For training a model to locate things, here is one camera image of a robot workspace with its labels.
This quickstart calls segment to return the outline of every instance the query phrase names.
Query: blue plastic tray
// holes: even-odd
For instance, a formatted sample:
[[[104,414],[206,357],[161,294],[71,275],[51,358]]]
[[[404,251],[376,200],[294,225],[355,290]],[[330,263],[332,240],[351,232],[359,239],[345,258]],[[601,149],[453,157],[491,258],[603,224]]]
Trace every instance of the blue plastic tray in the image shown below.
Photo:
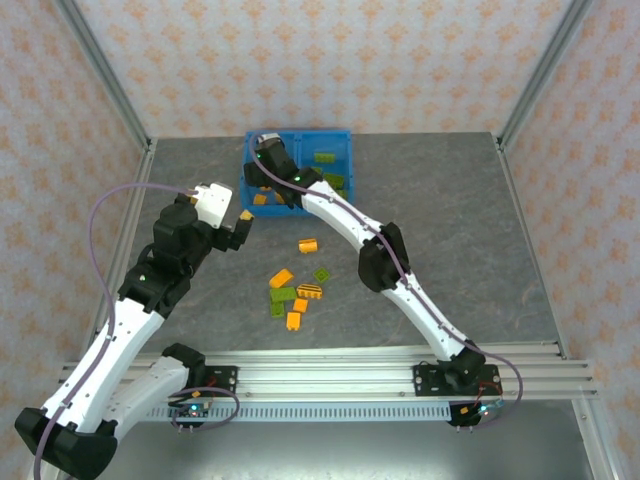
[[[354,202],[353,152],[351,132],[349,130],[279,130],[277,133],[284,142],[285,149],[299,168],[319,167],[323,173],[333,173],[344,177],[343,189],[347,192],[349,203]],[[243,165],[252,161],[249,154],[249,138],[253,132],[247,132],[244,139]],[[316,163],[316,153],[335,155],[334,163]],[[267,205],[254,205],[256,194],[266,195]],[[281,217],[288,215],[310,215],[301,208],[293,210],[286,205],[276,203],[275,194],[262,192],[259,188],[249,187],[240,174],[240,198],[242,206],[256,217]]]

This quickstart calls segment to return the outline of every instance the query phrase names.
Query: wall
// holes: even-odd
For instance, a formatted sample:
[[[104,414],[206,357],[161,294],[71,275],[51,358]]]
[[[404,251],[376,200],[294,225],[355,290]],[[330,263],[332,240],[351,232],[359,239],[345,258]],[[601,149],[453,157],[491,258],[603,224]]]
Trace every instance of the wall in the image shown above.
[[[508,153],[571,354],[640,472],[640,4],[599,0]]]
[[[133,142],[51,0],[0,5],[0,478],[25,478],[13,430],[40,406],[62,362],[76,360],[98,298],[86,216],[107,188],[131,181]],[[106,266],[126,196],[99,211]]]
[[[80,0],[149,134],[499,133],[569,0]]]

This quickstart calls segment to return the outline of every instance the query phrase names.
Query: green block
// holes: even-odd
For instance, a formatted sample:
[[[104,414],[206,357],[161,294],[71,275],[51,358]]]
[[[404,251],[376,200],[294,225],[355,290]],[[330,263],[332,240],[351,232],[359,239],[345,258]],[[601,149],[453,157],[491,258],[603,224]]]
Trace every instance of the green block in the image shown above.
[[[298,298],[296,289],[293,287],[272,288],[269,292],[271,303],[287,302]]]
[[[273,318],[284,318],[284,302],[271,303],[271,316]]]
[[[334,189],[340,189],[344,187],[344,177],[342,175],[336,175],[335,173],[325,173],[323,177]]]
[[[327,280],[329,280],[330,276],[331,275],[329,275],[329,272],[327,272],[326,268],[321,268],[313,272],[313,278],[315,278],[318,281],[318,283],[326,282]]]
[[[316,163],[335,163],[336,154],[335,153],[314,153],[313,161]]]

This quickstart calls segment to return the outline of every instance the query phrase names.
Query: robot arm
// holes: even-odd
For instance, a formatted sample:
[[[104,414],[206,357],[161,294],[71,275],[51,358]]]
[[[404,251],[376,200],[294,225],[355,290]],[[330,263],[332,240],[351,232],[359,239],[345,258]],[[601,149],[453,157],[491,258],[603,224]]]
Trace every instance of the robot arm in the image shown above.
[[[32,453],[43,431],[60,410],[43,459],[80,479],[96,478],[113,457],[118,440],[148,411],[185,387],[204,383],[204,356],[176,344],[141,378],[116,393],[142,346],[160,328],[212,248],[238,250],[253,217],[243,213],[235,229],[222,225],[231,190],[219,184],[196,187],[193,196],[178,195],[153,226],[154,241],[145,247],[125,276],[115,302],[112,334],[103,327],[66,383],[40,409],[25,408],[15,427]],[[92,364],[105,342],[106,353]],[[90,373],[71,402],[70,390]]]
[[[400,229],[358,211],[311,168],[299,169],[279,135],[261,135],[257,140],[255,154],[261,166],[255,162],[245,164],[247,183],[273,188],[290,208],[303,208],[333,227],[359,252],[358,274],[367,288],[382,293],[400,307],[429,342],[446,382],[456,391],[476,384],[485,356],[462,343],[475,346],[424,292],[411,272]]]

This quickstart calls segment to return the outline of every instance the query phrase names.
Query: purple cable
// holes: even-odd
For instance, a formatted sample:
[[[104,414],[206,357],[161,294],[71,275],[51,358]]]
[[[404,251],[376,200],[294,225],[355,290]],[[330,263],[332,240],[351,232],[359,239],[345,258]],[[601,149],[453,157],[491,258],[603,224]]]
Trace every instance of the purple cable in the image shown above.
[[[476,429],[485,428],[485,427],[487,427],[487,426],[489,426],[491,424],[494,424],[498,420],[504,419],[507,416],[509,416],[511,414],[511,412],[513,410],[515,410],[517,408],[517,406],[520,404],[520,401],[522,400],[522,394],[524,393],[524,382],[522,380],[522,375],[520,374],[520,371],[518,370],[518,368],[510,360],[502,357],[501,355],[496,355],[494,353],[485,352],[484,350],[476,347],[475,345],[472,345],[471,343],[465,341],[465,339],[460,338],[459,336],[455,335],[451,330],[449,330],[446,326],[444,326],[443,322],[435,315],[433,310],[431,308],[429,308],[429,305],[427,305],[427,302],[409,284],[409,281],[407,280],[407,276],[404,273],[404,269],[400,265],[400,260],[398,259],[398,256],[396,255],[396,253],[391,248],[391,245],[389,244],[387,239],[384,238],[384,235],[382,235],[379,231],[377,231],[374,228],[372,228],[371,226],[369,226],[362,219],[362,217],[359,215],[359,212],[355,208],[353,208],[351,206],[351,204],[349,204],[346,201],[341,201],[341,200],[336,201],[336,199],[334,199],[333,197],[331,197],[331,196],[329,196],[327,194],[320,193],[320,192],[314,192],[313,190],[309,190],[308,188],[300,187],[298,185],[294,185],[292,183],[286,182],[286,181],[278,178],[275,174],[271,173],[264,165],[262,165],[262,163],[260,162],[260,159],[258,158],[258,155],[255,152],[255,141],[256,141],[256,138],[258,137],[258,135],[260,135],[262,133],[268,133],[268,132],[271,132],[271,130],[261,130],[261,131],[258,131],[258,132],[254,132],[249,137],[249,153],[250,153],[253,161],[255,162],[255,164],[258,166],[258,168],[260,170],[262,170],[262,172],[267,177],[269,177],[274,182],[279,183],[280,185],[283,185],[283,186],[285,186],[287,188],[291,188],[293,190],[296,190],[296,191],[304,193],[304,194],[311,194],[311,195],[314,195],[316,197],[320,197],[320,198],[322,198],[324,200],[327,200],[330,203],[335,203],[340,208],[342,208],[344,211],[346,211],[349,215],[351,215],[354,219],[356,219],[363,228],[366,228],[369,232],[373,233],[382,242],[384,247],[387,249],[387,252],[389,252],[389,256],[391,257],[391,261],[393,262],[394,266],[396,267],[396,270],[400,274],[400,281],[402,282],[403,285],[405,285],[407,287],[407,290],[409,290],[413,294],[413,296],[418,300],[418,302],[420,302],[420,304],[427,310],[427,312],[429,312],[429,314],[435,320],[436,324],[438,325],[438,327],[440,329],[442,329],[447,335],[449,335],[450,338],[453,338],[456,342],[458,342],[459,344],[461,344],[464,347],[468,348],[469,350],[471,350],[473,352],[476,352],[476,353],[478,353],[480,355],[484,355],[485,357],[489,357],[489,358],[493,358],[495,360],[498,360],[498,361],[504,363],[505,365],[507,365],[511,370],[513,370],[513,372],[515,373],[516,378],[518,380],[518,394],[516,395],[516,399],[515,399],[515,401],[513,403],[513,406],[509,410],[507,410],[507,412],[505,412],[505,414],[502,415],[501,417],[497,417],[497,418],[492,419],[492,420],[490,420],[490,421],[488,421],[486,423],[479,424],[479,425],[476,426]]]
[[[208,425],[199,427],[198,430],[197,430],[198,432],[202,432],[202,431],[205,431],[205,430],[213,430],[214,428],[218,428],[218,427],[221,427],[223,425],[226,425],[231,420],[236,418],[236,416],[238,415],[238,412],[240,411],[240,399],[231,390],[227,390],[225,388],[218,388],[218,387],[185,388],[184,390],[180,390],[179,392],[176,392],[171,396],[172,397],[181,397],[183,395],[187,395],[187,394],[193,393],[193,392],[222,393],[223,395],[227,395],[228,397],[233,398],[234,402],[236,402],[236,409],[233,411],[233,413],[231,415],[229,415],[227,418],[225,418],[224,420],[221,420],[219,422],[210,423]],[[177,429],[180,429],[180,425],[178,425],[178,422],[176,421],[176,418],[178,417],[178,414],[180,414],[181,412],[184,412],[184,411],[185,411],[185,407],[177,408],[176,411],[173,412],[173,415],[171,416],[171,425],[173,425]]]
[[[115,193],[121,192],[122,190],[128,190],[131,188],[150,188],[152,190],[164,190],[167,192],[184,193],[185,195],[193,193],[192,190],[172,187],[169,185],[160,185],[157,183],[143,183],[143,182],[126,183],[124,185],[120,185],[118,187],[112,188],[107,193],[102,195],[98,199],[98,201],[93,205],[93,208],[89,213],[89,222],[87,224],[87,240],[89,242],[89,257],[91,258],[91,264],[93,265],[93,269],[96,273],[96,276],[98,277],[98,281],[100,282],[100,287],[102,288],[102,294],[104,295],[105,301],[107,302],[107,309],[109,311],[109,315],[107,318],[107,339],[105,339],[105,341],[103,342],[102,346],[100,347],[100,350],[98,351],[98,354],[96,355],[96,358],[93,360],[93,362],[91,363],[87,371],[84,373],[84,375],[82,375],[82,377],[80,377],[80,380],[78,380],[78,383],[76,383],[73,386],[73,388],[69,391],[69,393],[64,398],[64,400],[62,400],[62,405],[51,416],[51,419],[49,420],[49,422],[47,422],[47,425],[45,426],[44,431],[42,432],[42,436],[40,437],[40,441],[38,442],[38,448],[36,449],[36,454],[35,454],[34,463],[33,463],[34,480],[42,480],[40,466],[42,463],[42,456],[44,454],[44,447],[47,444],[47,440],[49,439],[49,435],[51,435],[51,431],[53,430],[54,425],[60,419],[60,417],[62,416],[62,413],[64,412],[64,409],[66,408],[64,405],[69,405],[71,403],[71,400],[73,400],[73,397],[76,396],[76,394],[84,386],[84,384],[89,379],[89,377],[91,377],[91,374],[95,371],[95,369],[98,367],[98,365],[104,358],[105,354],[107,353],[107,349],[109,348],[109,344],[111,343],[111,341],[108,339],[111,338],[111,336],[113,335],[113,331],[115,329],[116,310],[113,304],[113,297],[109,292],[109,287],[107,287],[107,283],[105,282],[104,278],[102,277],[102,274],[100,273],[100,268],[98,267],[98,261],[96,260],[96,254],[93,250],[93,233],[92,233],[93,220],[96,216],[98,207],[100,207],[100,205],[102,205],[102,203],[107,198],[109,198],[111,195]]]

